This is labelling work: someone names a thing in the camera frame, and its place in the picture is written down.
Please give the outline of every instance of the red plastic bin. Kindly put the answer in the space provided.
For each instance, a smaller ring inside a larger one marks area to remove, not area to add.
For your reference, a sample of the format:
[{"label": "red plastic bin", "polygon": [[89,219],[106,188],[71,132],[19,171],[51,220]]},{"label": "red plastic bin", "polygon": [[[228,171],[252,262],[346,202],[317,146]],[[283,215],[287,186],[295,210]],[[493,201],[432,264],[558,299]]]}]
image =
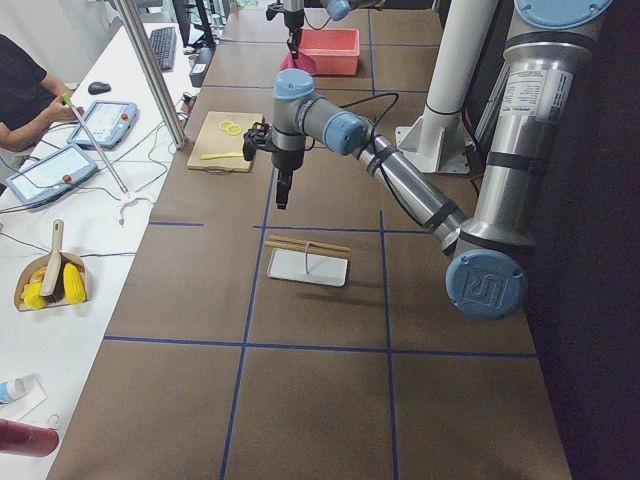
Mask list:
[{"label": "red plastic bin", "polygon": [[305,29],[299,49],[316,62],[318,75],[355,75],[360,57],[360,32],[350,28]]}]

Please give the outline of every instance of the red bottle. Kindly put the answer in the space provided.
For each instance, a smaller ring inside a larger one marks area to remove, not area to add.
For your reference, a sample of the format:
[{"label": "red bottle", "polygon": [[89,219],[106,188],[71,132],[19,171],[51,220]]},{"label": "red bottle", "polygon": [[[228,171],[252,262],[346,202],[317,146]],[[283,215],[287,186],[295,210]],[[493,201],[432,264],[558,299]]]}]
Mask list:
[{"label": "red bottle", "polygon": [[0,453],[46,457],[58,446],[58,432],[0,418]]}]

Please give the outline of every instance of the white desk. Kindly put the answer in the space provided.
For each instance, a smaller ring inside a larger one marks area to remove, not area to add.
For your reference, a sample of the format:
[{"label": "white desk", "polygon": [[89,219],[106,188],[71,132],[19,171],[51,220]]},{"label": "white desk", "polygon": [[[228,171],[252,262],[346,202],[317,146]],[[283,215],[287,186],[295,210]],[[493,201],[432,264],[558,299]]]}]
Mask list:
[{"label": "white desk", "polygon": [[[147,31],[167,24],[146,24]],[[183,92],[196,93],[189,81],[189,62],[177,48],[175,66],[164,78],[175,104]],[[88,85],[106,81],[112,90],[91,96]],[[138,105],[138,119],[122,144],[107,152],[116,159],[128,151],[162,121],[155,100],[147,86],[126,32],[121,29],[109,43],[94,67],[73,95],[74,103],[88,107],[94,99],[133,101]],[[57,146],[66,144],[71,128],[54,130],[45,140]],[[131,190],[137,190],[168,168],[174,146],[166,128],[158,132],[157,144],[148,158],[155,135],[144,140],[130,154],[119,160],[115,169]],[[33,155],[42,158],[54,151],[40,143]],[[92,153],[100,168],[104,163]],[[157,198],[164,176],[144,189]],[[117,198],[121,192],[115,180],[104,169],[85,182],[83,187],[103,187]],[[20,205],[7,189],[0,197],[0,210]],[[35,210],[0,214],[3,233],[49,249],[54,219],[64,221],[62,251],[76,255],[90,253],[135,252],[148,223],[152,204],[139,201],[124,210],[125,222],[116,220],[117,201],[100,190],[75,190],[57,201]],[[18,312],[13,294],[18,277],[33,259],[44,255],[33,247],[21,245],[0,235],[0,381],[36,375],[47,399],[20,421],[46,426],[52,416],[59,416],[58,433],[64,439],[66,428],[100,346],[133,256],[85,257],[91,277],[90,300],[74,306]],[[45,458],[0,454],[0,477],[21,480],[46,478],[57,451]]]}]

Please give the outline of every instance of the chopsticks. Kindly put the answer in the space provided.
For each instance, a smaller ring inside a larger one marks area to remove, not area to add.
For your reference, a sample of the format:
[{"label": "chopsticks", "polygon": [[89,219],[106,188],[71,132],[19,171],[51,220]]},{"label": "chopsticks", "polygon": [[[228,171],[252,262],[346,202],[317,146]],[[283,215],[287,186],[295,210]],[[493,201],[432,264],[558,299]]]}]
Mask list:
[{"label": "chopsticks", "polygon": [[351,249],[349,247],[331,245],[330,243],[308,242],[306,240],[280,237],[278,235],[269,235],[264,245],[265,247],[282,248],[284,250],[293,250],[294,252],[311,253],[347,260],[351,255]]}]

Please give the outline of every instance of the grabber tool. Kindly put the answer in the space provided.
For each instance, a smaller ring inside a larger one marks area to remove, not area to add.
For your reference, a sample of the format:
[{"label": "grabber tool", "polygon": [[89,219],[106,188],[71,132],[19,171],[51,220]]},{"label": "grabber tool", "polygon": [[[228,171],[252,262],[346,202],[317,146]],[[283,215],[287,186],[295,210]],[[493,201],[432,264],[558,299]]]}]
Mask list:
[{"label": "grabber tool", "polygon": [[89,137],[89,141],[93,145],[93,148],[95,148],[96,152],[98,152],[98,155],[100,156],[104,164],[107,166],[107,169],[109,170],[109,172],[111,172],[111,175],[113,176],[116,183],[118,184],[118,187],[122,191],[122,197],[118,202],[118,207],[119,207],[118,223],[120,225],[124,225],[124,216],[122,215],[122,211],[126,206],[131,205],[138,200],[148,200],[151,203],[154,203],[155,199],[148,193],[136,192],[136,191],[129,190],[129,188],[127,188],[127,186],[122,181],[122,178],[120,178],[120,175],[118,175],[118,172],[116,172],[115,168],[113,168],[111,161],[105,155],[104,150],[102,150],[102,148],[100,147],[100,144],[97,142],[97,140],[91,133],[91,130],[85,123],[84,119],[82,118],[82,115],[80,114],[78,109],[73,105],[73,102],[71,102],[71,98],[69,98],[68,95],[63,95],[62,99],[64,100],[64,103],[71,109],[73,114],[76,116],[78,123],[80,124],[84,132],[87,134],[87,137]]}]

